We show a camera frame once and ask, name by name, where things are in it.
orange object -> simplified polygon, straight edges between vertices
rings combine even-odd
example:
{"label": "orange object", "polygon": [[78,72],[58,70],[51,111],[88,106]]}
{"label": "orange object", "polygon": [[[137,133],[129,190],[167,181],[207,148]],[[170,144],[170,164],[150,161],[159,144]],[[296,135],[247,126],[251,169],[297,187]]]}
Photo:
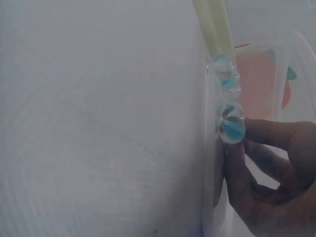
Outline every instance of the orange object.
{"label": "orange object", "polygon": [[[235,48],[248,46],[243,44]],[[238,102],[242,105],[245,116],[253,119],[267,118],[272,114],[275,91],[276,65],[274,58],[264,51],[241,53],[236,56],[240,74],[241,96]],[[291,97],[291,89],[286,80],[282,108]]]}

hand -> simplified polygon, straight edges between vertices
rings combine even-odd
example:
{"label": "hand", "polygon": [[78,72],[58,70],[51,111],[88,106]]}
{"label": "hand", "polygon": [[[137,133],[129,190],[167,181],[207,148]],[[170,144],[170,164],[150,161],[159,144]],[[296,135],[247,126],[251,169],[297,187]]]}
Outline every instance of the hand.
{"label": "hand", "polygon": [[[244,141],[227,147],[230,204],[256,237],[315,237],[316,124],[246,119],[245,125]],[[287,151],[289,160],[262,144]],[[280,183],[276,190],[256,182],[244,153]]]}

glass marble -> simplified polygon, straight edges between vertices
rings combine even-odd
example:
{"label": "glass marble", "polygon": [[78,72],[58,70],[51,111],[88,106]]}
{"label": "glass marble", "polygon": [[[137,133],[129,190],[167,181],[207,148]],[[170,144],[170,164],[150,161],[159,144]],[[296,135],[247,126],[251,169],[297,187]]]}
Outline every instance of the glass marble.
{"label": "glass marble", "polygon": [[244,113],[237,102],[227,103],[222,112],[219,134],[226,143],[240,142],[246,133]]}
{"label": "glass marble", "polygon": [[222,87],[221,89],[223,96],[228,100],[234,101],[240,97],[241,87],[239,83],[235,84],[233,88]]}
{"label": "glass marble", "polygon": [[228,55],[214,59],[214,72],[218,83],[224,88],[233,88],[240,79],[237,67]]}

white surface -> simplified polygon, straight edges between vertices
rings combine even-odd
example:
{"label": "white surface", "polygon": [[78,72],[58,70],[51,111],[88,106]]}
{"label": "white surface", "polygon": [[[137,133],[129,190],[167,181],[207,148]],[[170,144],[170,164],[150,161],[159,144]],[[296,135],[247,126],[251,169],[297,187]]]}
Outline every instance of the white surface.
{"label": "white surface", "polygon": [[198,236],[191,1],[10,0],[0,18],[1,236]]}

green object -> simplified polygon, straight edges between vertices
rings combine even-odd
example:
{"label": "green object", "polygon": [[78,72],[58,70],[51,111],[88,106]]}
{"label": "green object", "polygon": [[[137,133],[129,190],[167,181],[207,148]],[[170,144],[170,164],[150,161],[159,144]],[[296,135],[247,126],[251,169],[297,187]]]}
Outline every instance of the green object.
{"label": "green object", "polygon": [[297,75],[296,75],[296,73],[294,72],[294,70],[291,67],[287,68],[286,79],[288,79],[288,80],[295,80],[295,79],[297,79]]}

